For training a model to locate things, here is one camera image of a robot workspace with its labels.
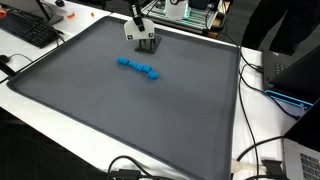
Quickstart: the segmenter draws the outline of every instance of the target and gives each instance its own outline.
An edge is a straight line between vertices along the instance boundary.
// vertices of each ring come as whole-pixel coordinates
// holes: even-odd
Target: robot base
[[[136,51],[154,54],[160,41],[161,37],[157,35],[154,37],[154,39],[140,39],[139,46],[136,48]]]

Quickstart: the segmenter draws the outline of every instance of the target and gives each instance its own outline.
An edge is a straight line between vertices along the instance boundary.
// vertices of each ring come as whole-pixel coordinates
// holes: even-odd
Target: plug
[[[139,170],[128,170],[119,169],[119,171],[111,171],[109,177],[115,178],[116,180],[139,180],[141,171]]]
[[[248,165],[241,162],[238,162],[234,159],[231,161],[231,173],[237,173],[242,170],[257,170],[256,165]],[[259,171],[266,172],[267,168],[265,166],[259,166]]]

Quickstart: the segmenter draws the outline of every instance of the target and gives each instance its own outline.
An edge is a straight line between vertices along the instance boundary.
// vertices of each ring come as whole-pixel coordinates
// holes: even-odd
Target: white device
[[[133,19],[124,24],[124,32],[128,41],[139,39],[154,39],[154,23],[146,18],[142,18],[144,31],[140,31]]]
[[[166,0],[165,15],[169,19],[181,20],[189,17],[189,0]]]

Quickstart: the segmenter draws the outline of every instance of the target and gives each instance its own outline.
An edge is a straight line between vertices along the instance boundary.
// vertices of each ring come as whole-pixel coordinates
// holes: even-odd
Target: blue led light
[[[274,91],[271,91],[271,90],[266,90],[265,93],[273,93],[273,94],[276,94],[276,95],[279,95],[279,96],[282,96],[282,97],[285,97],[285,98],[288,98],[288,99],[292,99],[294,101],[298,101],[298,102],[301,102],[301,103],[304,103],[304,104],[307,104],[309,106],[313,106],[313,104],[309,103],[309,102],[306,102],[306,101],[302,101],[302,100],[299,100],[299,99],[296,99],[296,98],[293,98],[293,97],[290,97],[290,96],[287,96],[287,95],[284,95],[284,94],[280,94],[280,93],[277,93],[277,92],[274,92]]]
[[[273,98],[273,99],[276,99],[276,100],[279,100],[279,101],[282,101],[282,102],[285,102],[285,103],[292,104],[294,106],[300,107],[300,104],[296,104],[296,103],[293,103],[293,102],[290,102],[290,101],[286,101],[284,99],[280,99],[280,98],[277,98],[277,97],[274,97],[274,96],[270,96],[270,97]]]

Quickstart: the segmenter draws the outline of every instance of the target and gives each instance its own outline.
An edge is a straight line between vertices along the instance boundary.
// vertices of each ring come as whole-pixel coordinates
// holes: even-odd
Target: blue toy
[[[158,77],[159,77],[159,75],[156,72],[152,71],[151,66],[138,64],[134,61],[129,61],[127,58],[124,58],[124,57],[119,57],[117,59],[117,62],[119,64],[132,67],[132,68],[136,69],[137,71],[148,73],[148,78],[150,78],[150,79],[158,79]]]
[[[148,78],[150,78],[150,79],[158,79],[159,75],[156,72],[151,71],[151,72],[148,73]]]

